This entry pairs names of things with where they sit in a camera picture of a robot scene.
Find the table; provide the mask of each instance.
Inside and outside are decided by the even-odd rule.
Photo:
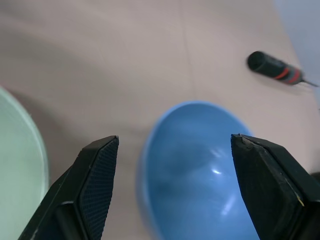
[[[183,101],[223,106],[320,171],[313,90],[250,72],[256,50],[299,66],[271,0],[4,0],[0,13],[1,84],[38,125],[51,181],[82,147],[119,135],[105,240],[150,238],[136,163],[156,120]]]

